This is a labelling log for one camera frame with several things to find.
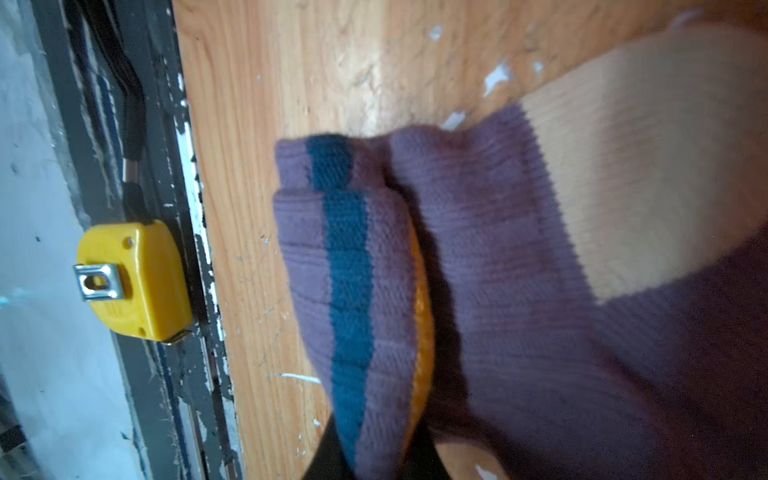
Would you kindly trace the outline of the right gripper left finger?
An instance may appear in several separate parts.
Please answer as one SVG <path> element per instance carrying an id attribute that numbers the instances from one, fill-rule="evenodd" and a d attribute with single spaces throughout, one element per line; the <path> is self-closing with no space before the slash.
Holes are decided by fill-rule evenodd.
<path id="1" fill-rule="evenodd" d="M 303 480 L 354 480 L 336 428 L 335 416 L 328 419 L 323 436 Z"/>

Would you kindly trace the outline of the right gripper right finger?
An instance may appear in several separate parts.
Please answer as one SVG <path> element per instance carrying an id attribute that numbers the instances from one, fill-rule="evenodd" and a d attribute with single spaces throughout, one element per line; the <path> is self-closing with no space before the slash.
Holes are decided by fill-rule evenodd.
<path id="1" fill-rule="evenodd" d="M 403 480 L 450 480 L 436 450 L 430 431 L 421 420 L 401 466 Z"/>

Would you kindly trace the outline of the purple striped sock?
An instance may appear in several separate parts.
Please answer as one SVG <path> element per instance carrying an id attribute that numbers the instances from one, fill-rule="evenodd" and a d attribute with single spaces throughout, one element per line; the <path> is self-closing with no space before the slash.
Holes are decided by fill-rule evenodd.
<path id="1" fill-rule="evenodd" d="M 463 131 L 279 141 L 278 241 L 354 479 L 767 475 L 767 38 L 598 57 Z"/>

